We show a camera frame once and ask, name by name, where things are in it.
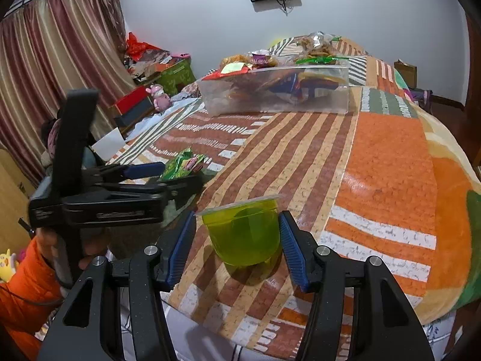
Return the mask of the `green pea snack bag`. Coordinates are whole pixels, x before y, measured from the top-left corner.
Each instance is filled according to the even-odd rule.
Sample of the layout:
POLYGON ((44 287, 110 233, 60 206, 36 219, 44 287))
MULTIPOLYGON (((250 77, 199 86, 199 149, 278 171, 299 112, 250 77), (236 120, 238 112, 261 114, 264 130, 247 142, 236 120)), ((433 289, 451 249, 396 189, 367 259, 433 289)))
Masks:
POLYGON ((182 150, 175 158, 166 163, 166 168, 160 176, 160 181, 188 177, 202 170, 205 154, 194 153, 191 147, 182 150))

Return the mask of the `green jelly cup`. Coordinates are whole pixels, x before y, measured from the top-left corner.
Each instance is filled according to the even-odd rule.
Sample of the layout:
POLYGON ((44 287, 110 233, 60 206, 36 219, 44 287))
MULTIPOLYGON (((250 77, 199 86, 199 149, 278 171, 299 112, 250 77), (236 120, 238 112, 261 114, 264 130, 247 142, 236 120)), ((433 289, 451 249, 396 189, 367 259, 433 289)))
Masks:
POLYGON ((267 261, 280 245, 278 195, 262 196, 197 214, 215 253, 227 265, 249 267, 267 261))

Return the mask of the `clear bag round chips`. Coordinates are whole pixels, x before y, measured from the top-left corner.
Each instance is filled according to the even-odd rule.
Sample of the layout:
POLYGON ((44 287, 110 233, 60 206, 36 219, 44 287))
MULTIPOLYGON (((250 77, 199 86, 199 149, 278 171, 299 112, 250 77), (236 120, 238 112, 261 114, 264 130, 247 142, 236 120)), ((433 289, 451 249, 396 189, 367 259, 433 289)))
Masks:
POLYGON ((340 64, 341 60, 347 60, 345 55, 340 54, 334 47, 334 43, 340 38, 321 32, 302 37, 297 45, 302 52, 294 59, 297 65, 330 65, 340 64))

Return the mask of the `red snack bag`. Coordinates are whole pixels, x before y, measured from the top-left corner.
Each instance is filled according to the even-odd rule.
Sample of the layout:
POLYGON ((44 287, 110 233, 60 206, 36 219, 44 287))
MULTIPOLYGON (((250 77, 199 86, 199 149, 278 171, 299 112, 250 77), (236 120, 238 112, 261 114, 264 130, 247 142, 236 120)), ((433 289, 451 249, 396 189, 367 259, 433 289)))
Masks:
POLYGON ((202 78, 203 81, 205 80, 219 80, 224 77, 232 77, 242 74, 247 74, 253 65, 250 63, 243 63, 243 62, 234 62, 234 63, 227 63, 222 69, 218 69, 205 77, 202 78))

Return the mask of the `clear bag yellow crackers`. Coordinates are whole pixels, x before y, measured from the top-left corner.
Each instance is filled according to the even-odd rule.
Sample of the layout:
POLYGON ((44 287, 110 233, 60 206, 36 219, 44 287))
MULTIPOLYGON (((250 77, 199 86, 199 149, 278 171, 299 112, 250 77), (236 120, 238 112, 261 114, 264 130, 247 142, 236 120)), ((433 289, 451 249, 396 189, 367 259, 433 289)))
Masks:
POLYGON ((229 63, 249 64, 249 63, 253 63, 253 59, 248 55, 241 55, 241 54, 228 56, 228 57, 221 60, 219 68, 223 69, 229 63))

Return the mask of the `white paper sheet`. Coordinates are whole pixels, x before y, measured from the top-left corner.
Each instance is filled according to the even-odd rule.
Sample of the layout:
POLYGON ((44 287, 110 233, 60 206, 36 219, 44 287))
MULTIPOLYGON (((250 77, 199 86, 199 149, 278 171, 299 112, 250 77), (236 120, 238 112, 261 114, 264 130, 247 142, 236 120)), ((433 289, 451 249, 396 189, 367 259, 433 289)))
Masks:
POLYGON ((125 145, 125 140, 118 128, 107 133, 98 140, 92 150, 103 160, 109 161, 125 145))

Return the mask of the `light blue pillow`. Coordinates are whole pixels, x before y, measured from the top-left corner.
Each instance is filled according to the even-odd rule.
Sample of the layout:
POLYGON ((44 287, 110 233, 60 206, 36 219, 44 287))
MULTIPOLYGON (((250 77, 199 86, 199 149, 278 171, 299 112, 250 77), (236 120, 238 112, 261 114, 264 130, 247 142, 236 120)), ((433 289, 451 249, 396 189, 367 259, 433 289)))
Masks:
POLYGON ((163 113, 155 113, 151 116, 146 116, 141 122, 138 122, 135 124, 134 129, 127 134, 125 141, 127 142, 127 141, 131 141, 132 139, 135 139, 144 131, 147 131, 148 129, 152 128, 154 125, 157 125, 157 123, 159 123, 160 121, 168 117, 170 114, 173 114, 174 112, 179 111, 180 108, 186 107, 194 102, 197 102, 197 100, 198 98, 186 98, 184 100, 174 102, 174 104, 163 113))

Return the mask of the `red flat box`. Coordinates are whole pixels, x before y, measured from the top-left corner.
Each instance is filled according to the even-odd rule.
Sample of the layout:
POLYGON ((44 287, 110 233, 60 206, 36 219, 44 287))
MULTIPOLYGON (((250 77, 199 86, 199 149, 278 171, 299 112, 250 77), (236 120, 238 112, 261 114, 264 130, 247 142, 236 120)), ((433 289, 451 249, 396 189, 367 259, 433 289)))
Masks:
POLYGON ((121 97, 115 102, 115 104, 110 108, 111 114, 113 116, 124 115, 148 96, 149 93, 146 91, 144 86, 137 87, 135 90, 121 97))

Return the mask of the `pink plush toy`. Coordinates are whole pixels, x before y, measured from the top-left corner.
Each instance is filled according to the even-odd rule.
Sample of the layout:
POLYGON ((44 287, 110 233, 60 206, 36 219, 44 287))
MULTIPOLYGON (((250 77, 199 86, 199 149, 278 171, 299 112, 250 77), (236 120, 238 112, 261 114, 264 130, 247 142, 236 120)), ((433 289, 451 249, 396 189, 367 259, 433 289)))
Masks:
POLYGON ((146 88, 152 98, 153 106, 158 113, 163 113, 172 106, 170 97, 164 92, 160 84, 153 84, 146 88))

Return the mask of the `green gift box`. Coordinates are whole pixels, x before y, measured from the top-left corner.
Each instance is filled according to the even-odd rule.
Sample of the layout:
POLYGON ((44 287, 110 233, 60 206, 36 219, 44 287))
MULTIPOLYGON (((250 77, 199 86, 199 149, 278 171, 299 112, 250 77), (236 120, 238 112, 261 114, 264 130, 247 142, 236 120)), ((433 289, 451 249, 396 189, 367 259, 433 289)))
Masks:
POLYGON ((195 80, 190 61, 180 60, 161 72, 159 77, 154 80, 154 83, 161 85, 168 96, 173 96, 181 92, 185 86, 194 83, 195 80))

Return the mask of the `orange jacket sleeve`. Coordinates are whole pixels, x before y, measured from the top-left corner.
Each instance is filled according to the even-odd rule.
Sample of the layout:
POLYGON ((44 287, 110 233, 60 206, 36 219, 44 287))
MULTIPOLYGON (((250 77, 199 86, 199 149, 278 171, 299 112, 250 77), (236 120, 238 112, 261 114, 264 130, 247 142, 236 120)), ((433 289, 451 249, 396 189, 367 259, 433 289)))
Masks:
POLYGON ((41 342, 35 334, 62 298, 55 270, 36 239, 11 280, 1 284, 1 358, 35 360, 41 342))

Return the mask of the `striped curtain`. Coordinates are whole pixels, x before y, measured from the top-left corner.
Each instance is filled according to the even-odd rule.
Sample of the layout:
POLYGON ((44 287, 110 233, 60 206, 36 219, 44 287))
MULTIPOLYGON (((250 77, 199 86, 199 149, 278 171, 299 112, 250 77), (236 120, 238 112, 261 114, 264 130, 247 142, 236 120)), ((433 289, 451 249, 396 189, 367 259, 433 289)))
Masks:
POLYGON ((90 131, 112 130, 109 108, 134 89, 125 37, 119 0, 33 0, 1 21, 1 143, 33 184, 44 174, 41 126, 69 91, 99 90, 90 131))

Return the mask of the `patchwork quilt bedspread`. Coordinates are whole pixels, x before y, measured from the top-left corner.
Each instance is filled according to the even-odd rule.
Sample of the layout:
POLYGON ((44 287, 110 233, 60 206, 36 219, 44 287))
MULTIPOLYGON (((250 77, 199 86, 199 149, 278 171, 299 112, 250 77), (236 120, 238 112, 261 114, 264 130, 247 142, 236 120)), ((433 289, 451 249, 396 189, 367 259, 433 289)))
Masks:
MULTIPOLYGON (((425 325, 436 359, 446 325, 480 300, 480 180, 449 129, 411 100, 395 69, 340 39, 350 57, 346 115, 210 117, 198 101, 130 141, 109 163, 167 161, 191 147, 214 173, 198 209, 277 196, 303 230, 341 256, 378 255, 425 325)), ((293 359, 312 296, 282 257, 228 268, 199 219, 181 282, 163 293, 169 315, 228 341, 293 359)))

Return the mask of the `clear plastic storage bin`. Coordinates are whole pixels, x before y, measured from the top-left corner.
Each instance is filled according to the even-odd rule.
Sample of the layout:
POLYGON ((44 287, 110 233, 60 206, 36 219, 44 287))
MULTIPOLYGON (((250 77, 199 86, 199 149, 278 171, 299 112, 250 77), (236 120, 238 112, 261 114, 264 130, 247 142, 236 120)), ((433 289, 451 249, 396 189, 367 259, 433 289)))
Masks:
POLYGON ((213 73, 198 82, 211 116, 240 113, 336 113, 350 107, 349 69, 297 65, 213 73))

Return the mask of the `brown paper bag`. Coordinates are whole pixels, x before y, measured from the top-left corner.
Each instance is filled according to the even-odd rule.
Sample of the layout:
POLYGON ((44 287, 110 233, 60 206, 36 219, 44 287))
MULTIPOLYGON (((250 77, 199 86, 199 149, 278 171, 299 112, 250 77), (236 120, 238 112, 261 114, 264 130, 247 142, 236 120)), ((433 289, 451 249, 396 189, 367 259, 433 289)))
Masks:
POLYGON ((397 60, 394 63, 395 69, 399 72, 403 80, 407 84, 408 88, 416 88, 417 87, 417 67, 409 64, 404 63, 401 60, 397 60))

